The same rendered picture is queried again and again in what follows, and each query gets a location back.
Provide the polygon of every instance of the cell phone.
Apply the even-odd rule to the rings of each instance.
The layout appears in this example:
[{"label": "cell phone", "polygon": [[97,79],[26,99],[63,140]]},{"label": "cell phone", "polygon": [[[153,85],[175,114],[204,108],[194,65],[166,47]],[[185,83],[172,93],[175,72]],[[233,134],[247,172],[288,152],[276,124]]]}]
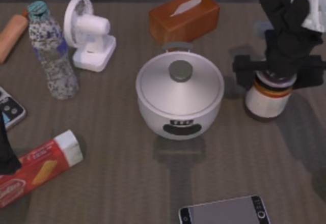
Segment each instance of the cell phone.
[{"label": "cell phone", "polygon": [[0,87],[0,109],[6,129],[9,130],[26,117],[26,110],[9,93]]},{"label": "cell phone", "polygon": [[184,207],[179,218],[181,224],[270,224],[257,195]]}]

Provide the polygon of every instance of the orange handle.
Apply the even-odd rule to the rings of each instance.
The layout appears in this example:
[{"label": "orange handle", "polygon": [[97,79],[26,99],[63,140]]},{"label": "orange handle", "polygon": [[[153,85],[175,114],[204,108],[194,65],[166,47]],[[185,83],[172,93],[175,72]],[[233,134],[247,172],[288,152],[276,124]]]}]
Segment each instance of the orange handle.
[{"label": "orange handle", "polygon": [[10,51],[26,30],[28,24],[29,21],[22,15],[14,15],[7,23],[0,33],[0,64],[6,61]]}]

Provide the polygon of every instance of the silver pot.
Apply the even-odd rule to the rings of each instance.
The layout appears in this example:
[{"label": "silver pot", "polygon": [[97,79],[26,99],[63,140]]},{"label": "silver pot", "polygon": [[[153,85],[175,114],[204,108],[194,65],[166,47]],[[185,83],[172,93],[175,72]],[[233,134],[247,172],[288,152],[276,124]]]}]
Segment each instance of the silver pot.
[{"label": "silver pot", "polygon": [[[172,51],[186,48],[187,51]],[[224,94],[219,69],[190,52],[189,43],[169,43],[140,70],[138,105],[147,126],[167,139],[186,140],[205,132],[216,119]]]}]

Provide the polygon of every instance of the teal bottle cap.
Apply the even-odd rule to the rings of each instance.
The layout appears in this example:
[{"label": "teal bottle cap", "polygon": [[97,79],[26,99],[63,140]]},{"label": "teal bottle cap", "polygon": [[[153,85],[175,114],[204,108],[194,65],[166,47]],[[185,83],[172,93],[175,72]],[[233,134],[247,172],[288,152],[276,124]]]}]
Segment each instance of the teal bottle cap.
[{"label": "teal bottle cap", "polygon": [[50,10],[43,1],[35,1],[27,7],[30,20],[42,20],[49,16]]}]

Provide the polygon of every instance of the table surface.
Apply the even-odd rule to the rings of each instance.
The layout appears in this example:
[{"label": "table surface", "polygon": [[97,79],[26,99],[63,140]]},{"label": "table surface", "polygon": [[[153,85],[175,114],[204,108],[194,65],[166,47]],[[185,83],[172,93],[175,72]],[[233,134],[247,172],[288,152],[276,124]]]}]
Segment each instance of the table surface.
[{"label": "table surface", "polygon": [[[225,76],[220,113],[200,138],[161,139],[141,118],[135,91],[140,68],[162,53],[148,31],[148,11],[154,6],[95,4],[95,14],[110,20],[118,46],[102,73],[76,70],[80,92],[69,101],[51,97],[27,34],[0,66],[1,86],[28,111],[8,133],[16,152],[71,129],[85,154],[68,172],[1,209],[0,223],[178,223],[182,206],[252,194],[263,198],[272,223],[322,223],[325,85],[295,92],[275,122],[248,118],[232,57],[262,56],[264,41],[252,27],[266,19],[257,4],[222,4],[218,28],[194,41],[194,52],[213,61]],[[24,7],[0,4],[0,29]],[[62,23],[66,4],[49,7]],[[325,46],[314,52],[324,57]]]}]

